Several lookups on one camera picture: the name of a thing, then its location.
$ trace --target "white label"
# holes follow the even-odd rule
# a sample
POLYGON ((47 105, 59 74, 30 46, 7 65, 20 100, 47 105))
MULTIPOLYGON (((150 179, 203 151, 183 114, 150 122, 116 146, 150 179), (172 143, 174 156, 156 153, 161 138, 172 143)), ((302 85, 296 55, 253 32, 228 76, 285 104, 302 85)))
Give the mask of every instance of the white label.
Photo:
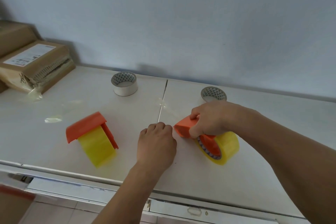
POLYGON ((50 52, 52 49, 56 48, 55 46, 45 45, 45 44, 37 44, 33 47, 11 57, 10 59, 4 61, 3 63, 24 67, 44 54, 50 52))

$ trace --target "white table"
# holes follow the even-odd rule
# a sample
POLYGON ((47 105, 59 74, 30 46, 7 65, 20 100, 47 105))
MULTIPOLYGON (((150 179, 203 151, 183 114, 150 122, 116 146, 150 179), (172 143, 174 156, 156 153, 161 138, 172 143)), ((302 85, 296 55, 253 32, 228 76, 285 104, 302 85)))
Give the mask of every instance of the white table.
MULTIPOLYGON (((38 187, 43 184, 45 194, 56 193, 64 198, 75 196, 52 191, 55 186, 48 183, 48 179, 115 191, 136 162, 139 132, 158 120, 174 125, 189 115, 191 108, 203 103, 200 97, 203 84, 143 75, 137 75, 139 90, 134 95, 117 96, 110 82, 115 73, 77 67, 48 90, 41 101, 34 103, 20 102, 25 95, 14 90, 0 94, 0 171, 41 177, 42 181, 33 180, 31 190, 39 191, 38 187), (159 105, 159 99, 163 97, 166 108, 159 105), (106 118, 119 146, 117 157, 99 169, 91 164, 78 141, 68 144, 65 138, 67 126, 96 111, 106 118), (62 114, 61 122, 44 122, 57 114, 62 114)), ((336 148, 336 104, 220 88, 226 92, 229 101, 257 109, 299 133, 336 148)), ((240 140, 241 149, 237 155, 226 165, 217 166, 205 158, 191 140, 181 139, 175 133, 174 137, 178 140, 176 159, 160 179, 151 198, 277 219, 286 224, 301 223, 297 218, 272 214, 302 216, 268 163, 244 141, 240 140)), ((162 204, 152 201, 151 209, 160 213, 162 204)), ((173 209, 167 207, 164 214, 173 209)))
MULTIPOLYGON (((175 124, 204 103, 208 85, 168 80, 159 121, 175 124)), ((258 110, 270 119, 336 149, 336 104, 219 86, 228 101, 258 110)), ((239 138, 240 150, 224 166, 207 158, 192 140, 177 139, 177 155, 155 189, 221 204, 292 216, 302 214, 292 203, 271 166, 239 138)))

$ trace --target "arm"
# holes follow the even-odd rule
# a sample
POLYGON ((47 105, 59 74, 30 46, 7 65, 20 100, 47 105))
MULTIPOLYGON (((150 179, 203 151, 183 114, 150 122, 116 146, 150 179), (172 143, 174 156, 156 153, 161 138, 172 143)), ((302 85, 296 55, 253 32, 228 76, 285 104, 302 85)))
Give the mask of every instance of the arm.
POLYGON ((192 137, 233 131, 271 165, 288 196, 312 223, 335 223, 336 151, 300 135, 260 113, 213 101, 192 110, 198 123, 192 137))
POLYGON ((137 163, 92 224, 140 222, 149 195, 176 155, 176 140, 172 137, 172 130, 170 125, 159 122, 141 131, 137 163))

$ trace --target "hand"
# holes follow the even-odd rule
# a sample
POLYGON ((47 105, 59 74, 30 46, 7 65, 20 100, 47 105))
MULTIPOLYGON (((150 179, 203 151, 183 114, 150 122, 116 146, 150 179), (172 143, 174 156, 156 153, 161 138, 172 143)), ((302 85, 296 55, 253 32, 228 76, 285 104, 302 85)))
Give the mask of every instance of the hand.
POLYGON ((211 101, 192 109, 190 119, 199 116, 199 120, 189 133, 193 138, 202 134, 221 135, 227 131, 238 134, 253 112, 256 111, 225 100, 211 101))
POLYGON ((171 166, 176 155, 177 142, 173 128, 163 122, 151 124, 140 132, 137 163, 158 178, 171 166))

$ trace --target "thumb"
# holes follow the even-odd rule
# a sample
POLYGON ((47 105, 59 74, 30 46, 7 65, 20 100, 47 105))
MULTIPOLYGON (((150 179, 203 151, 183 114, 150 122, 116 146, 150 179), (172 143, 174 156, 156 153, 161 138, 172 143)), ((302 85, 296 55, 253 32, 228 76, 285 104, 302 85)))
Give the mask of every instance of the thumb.
POLYGON ((201 123, 200 123, 200 119, 198 120, 198 122, 196 123, 196 125, 192 126, 190 129, 189 129, 189 134, 192 138, 197 138, 199 137, 200 135, 203 135, 204 132, 203 132, 203 129, 202 129, 202 126, 201 126, 201 123))

